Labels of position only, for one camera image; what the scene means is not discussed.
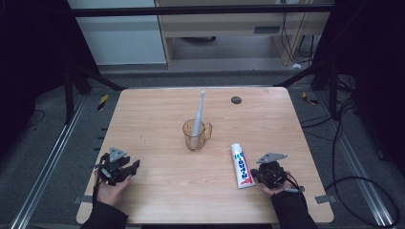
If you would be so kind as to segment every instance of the toothpaste tube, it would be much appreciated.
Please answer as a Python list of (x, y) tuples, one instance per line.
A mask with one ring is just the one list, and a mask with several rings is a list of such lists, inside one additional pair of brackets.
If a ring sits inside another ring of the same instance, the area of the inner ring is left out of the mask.
[(235, 143), (231, 145), (233, 164), (235, 165), (236, 179), (238, 180), (238, 188), (247, 188), (256, 185), (249, 166), (246, 163), (244, 152), (241, 144)]

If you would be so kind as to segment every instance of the black circular object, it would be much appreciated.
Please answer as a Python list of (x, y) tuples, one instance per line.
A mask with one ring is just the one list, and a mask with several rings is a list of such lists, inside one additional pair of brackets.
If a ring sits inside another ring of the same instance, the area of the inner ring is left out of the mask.
[(230, 101), (231, 101), (233, 104), (240, 104), (240, 103), (242, 103), (242, 99), (241, 99), (239, 96), (233, 96), (233, 97), (230, 99)]

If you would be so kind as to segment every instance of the glass cup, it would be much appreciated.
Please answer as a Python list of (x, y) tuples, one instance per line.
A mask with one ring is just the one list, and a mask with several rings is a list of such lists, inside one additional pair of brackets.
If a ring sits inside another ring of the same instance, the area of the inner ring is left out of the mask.
[(211, 123), (200, 124), (200, 132), (197, 136), (193, 136), (194, 119), (188, 120), (182, 126), (184, 133), (185, 145), (192, 151), (198, 151), (203, 147), (203, 144), (211, 138), (212, 125)]

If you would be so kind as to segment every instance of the black sleeve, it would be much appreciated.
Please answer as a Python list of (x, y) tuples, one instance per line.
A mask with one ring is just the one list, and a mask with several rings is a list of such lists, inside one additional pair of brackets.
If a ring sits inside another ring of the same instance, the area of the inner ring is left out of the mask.
[(117, 208), (96, 202), (90, 217), (80, 229), (125, 229), (127, 219), (128, 216)]
[(299, 194), (281, 192), (271, 197), (281, 229), (318, 228)]

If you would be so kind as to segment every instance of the toothbrush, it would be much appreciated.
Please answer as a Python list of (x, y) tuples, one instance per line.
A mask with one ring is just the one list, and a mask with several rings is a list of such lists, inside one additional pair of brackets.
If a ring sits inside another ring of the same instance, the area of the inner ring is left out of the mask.
[(194, 126), (193, 126), (193, 132), (191, 135), (191, 146), (193, 148), (197, 147), (197, 136), (199, 136), (200, 133), (200, 126), (202, 123), (202, 115), (203, 115), (203, 97), (205, 96), (205, 91), (202, 91), (201, 94), (201, 99), (200, 99), (200, 106), (199, 109), (197, 110), (196, 117), (194, 118)]

